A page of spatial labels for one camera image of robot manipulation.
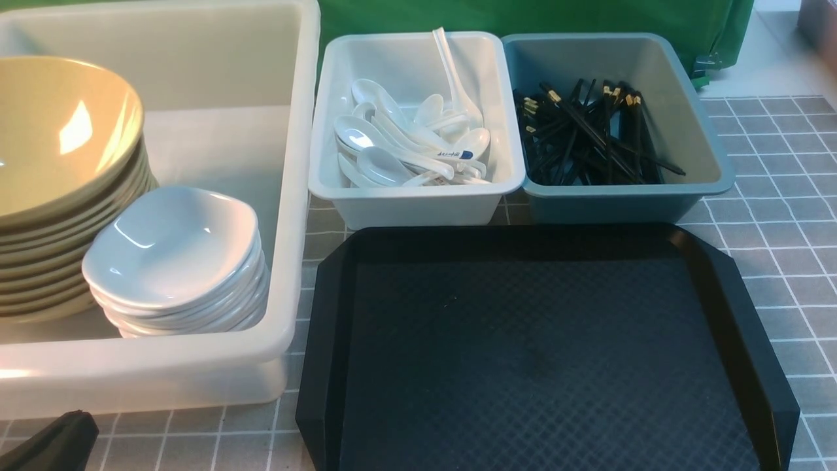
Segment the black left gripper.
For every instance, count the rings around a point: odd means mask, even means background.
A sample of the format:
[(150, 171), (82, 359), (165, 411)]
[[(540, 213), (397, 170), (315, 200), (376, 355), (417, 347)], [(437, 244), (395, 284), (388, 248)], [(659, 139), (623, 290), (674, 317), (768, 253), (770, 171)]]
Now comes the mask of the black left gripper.
[(84, 470), (99, 427), (87, 411), (61, 415), (1, 457), (2, 470)]

